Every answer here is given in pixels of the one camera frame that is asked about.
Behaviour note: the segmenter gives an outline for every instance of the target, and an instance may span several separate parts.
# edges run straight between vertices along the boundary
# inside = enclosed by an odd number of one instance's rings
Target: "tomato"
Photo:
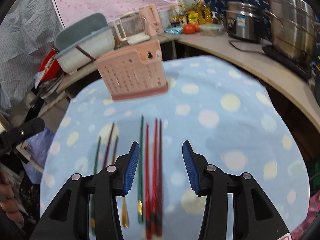
[[[193,27],[194,27],[194,29],[195,29],[195,31],[196,31],[196,33],[198,33],[198,32],[200,32],[201,30],[200,30],[200,28],[199,28],[199,23],[195,23],[195,24],[193,24]]]
[[[195,33],[196,30],[195,28],[192,26],[192,24],[186,24],[184,27],[183,27],[183,33],[184,34],[192,34],[192,33]]]

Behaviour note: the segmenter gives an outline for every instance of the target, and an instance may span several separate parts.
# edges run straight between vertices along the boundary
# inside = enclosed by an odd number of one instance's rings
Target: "beige countertop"
[[[165,43],[165,42],[169,42],[169,41],[175,41],[179,38],[180,38],[179,35],[164,33],[164,34],[161,34],[161,36],[152,37],[151,39],[158,39],[160,43]],[[62,80],[60,86],[57,88],[57,93],[58,94],[61,93],[62,91],[64,91],[66,88],[68,88],[72,84],[76,83],[80,79],[93,73],[96,70],[97,70],[96,65],[93,62],[91,62],[91,63],[83,66],[82,68],[78,69],[72,75],[66,74],[66,76]]]
[[[320,107],[308,84],[271,58],[233,48],[227,34],[218,37],[200,34],[180,35],[179,43],[188,45],[231,62],[260,78],[295,104],[320,132]],[[262,52],[259,44],[234,43],[238,48]]]

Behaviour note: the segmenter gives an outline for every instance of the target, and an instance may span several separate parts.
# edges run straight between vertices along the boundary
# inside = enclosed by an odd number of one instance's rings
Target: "finger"
[[[14,212],[14,213],[6,213],[7,217],[16,222],[16,224],[22,228],[23,227],[23,224],[24,224],[24,219],[23,219],[23,216],[21,215],[21,213],[19,211],[17,212]]]
[[[12,186],[0,184],[0,195],[12,199],[14,197]]]
[[[6,184],[6,185],[10,184],[8,177],[3,172],[0,172],[0,178],[3,184]]]
[[[17,212],[19,210],[17,204],[12,199],[0,201],[0,206],[4,212],[8,212],[8,213]]]

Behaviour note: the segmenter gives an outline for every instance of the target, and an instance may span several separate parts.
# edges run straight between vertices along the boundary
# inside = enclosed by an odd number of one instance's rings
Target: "metal screw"
[[[73,175],[71,176],[71,179],[72,179],[72,180],[78,180],[78,179],[80,179],[80,174],[78,174],[78,173],[73,174]]]
[[[216,166],[214,166],[214,165],[208,165],[208,166],[207,166],[207,170],[208,170],[208,171],[215,171],[215,170],[216,170]]]
[[[250,174],[250,173],[245,172],[242,176],[243,176],[245,179],[251,179],[251,174]]]
[[[114,172],[116,171],[116,169],[117,169],[116,166],[113,166],[113,165],[107,167],[107,171],[109,172]]]

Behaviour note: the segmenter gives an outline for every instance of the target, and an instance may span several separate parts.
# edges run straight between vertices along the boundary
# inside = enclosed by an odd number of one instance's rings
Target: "ribbed blue pad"
[[[196,193],[196,195],[198,195],[200,192],[199,174],[197,172],[196,166],[193,162],[186,142],[184,142],[182,145],[182,156],[188,172],[191,188]]]
[[[124,173],[124,185],[123,185],[123,192],[127,195],[129,190],[132,187],[134,174],[136,173],[138,160],[139,160],[139,144],[137,143],[134,147],[133,153],[131,155],[130,161],[128,163],[127,170]]]

